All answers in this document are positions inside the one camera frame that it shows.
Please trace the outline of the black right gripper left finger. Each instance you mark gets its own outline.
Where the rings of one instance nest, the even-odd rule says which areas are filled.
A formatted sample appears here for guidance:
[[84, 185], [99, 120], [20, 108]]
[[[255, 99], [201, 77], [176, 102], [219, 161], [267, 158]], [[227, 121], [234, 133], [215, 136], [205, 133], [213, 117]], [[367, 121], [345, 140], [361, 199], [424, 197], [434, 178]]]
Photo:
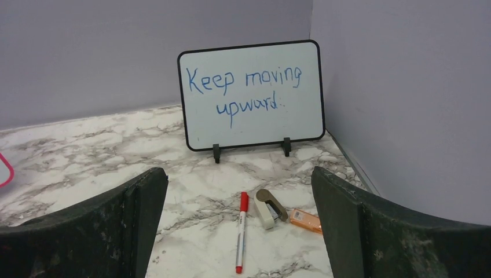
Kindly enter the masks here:
[[168, 176], [160, 167], [62, 210], [1, 228], [2, 277], [145, 277]]

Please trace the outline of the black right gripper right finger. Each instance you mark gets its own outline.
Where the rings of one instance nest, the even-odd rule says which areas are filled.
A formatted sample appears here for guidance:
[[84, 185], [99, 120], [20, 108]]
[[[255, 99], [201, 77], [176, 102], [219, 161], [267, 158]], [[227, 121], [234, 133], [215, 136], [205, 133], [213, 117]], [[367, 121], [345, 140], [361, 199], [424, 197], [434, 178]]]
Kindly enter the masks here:
[[400, 206], [315, 167], [312, 191], [334, 277], [489, 277], [490, 227]]

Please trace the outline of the red framed whiteboard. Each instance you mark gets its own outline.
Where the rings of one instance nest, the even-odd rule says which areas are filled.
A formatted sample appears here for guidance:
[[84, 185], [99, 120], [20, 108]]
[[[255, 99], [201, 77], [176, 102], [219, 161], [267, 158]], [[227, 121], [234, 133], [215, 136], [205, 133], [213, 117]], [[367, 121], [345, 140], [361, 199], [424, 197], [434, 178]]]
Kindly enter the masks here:
[[14, 179], [14, 168], [12, 165], [8, 162], [8, 160], [3, 156], [3, 154], [0, 154], [0, 159], [1, 159], [1, 184], [0, 187], [4, 187], [5, 185], [9, 184], [12, 182]]

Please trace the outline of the red white marker pen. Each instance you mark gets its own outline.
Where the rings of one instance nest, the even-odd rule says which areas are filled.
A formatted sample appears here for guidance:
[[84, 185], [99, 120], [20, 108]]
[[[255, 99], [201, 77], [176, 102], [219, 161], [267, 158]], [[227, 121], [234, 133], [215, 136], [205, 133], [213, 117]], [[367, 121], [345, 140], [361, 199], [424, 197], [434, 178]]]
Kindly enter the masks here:
[[246, 227], [246, 215], [248, 211], [249, 197], [247, 192], [242, 192], [240, 195], [240, 212], [239, 212], [239, 232], [237, 236], [237, 251], [236, 251], [236, 266], [235, 271], [237, 274], [243, 272], [243, 257], [245, 246], [245, 227]]

